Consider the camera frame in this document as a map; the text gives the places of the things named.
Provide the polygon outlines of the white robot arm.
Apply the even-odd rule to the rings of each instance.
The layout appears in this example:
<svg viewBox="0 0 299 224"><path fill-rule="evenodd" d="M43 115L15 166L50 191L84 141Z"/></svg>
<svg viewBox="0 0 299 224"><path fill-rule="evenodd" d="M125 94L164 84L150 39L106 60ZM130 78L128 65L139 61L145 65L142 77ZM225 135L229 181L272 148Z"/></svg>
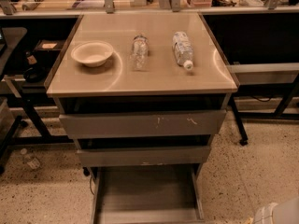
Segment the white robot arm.
<svg viewBox="0 0 299 224"><path fill-rule="evenodd" d="M299 198L259 208L252 224L299 224Z"/></svg>

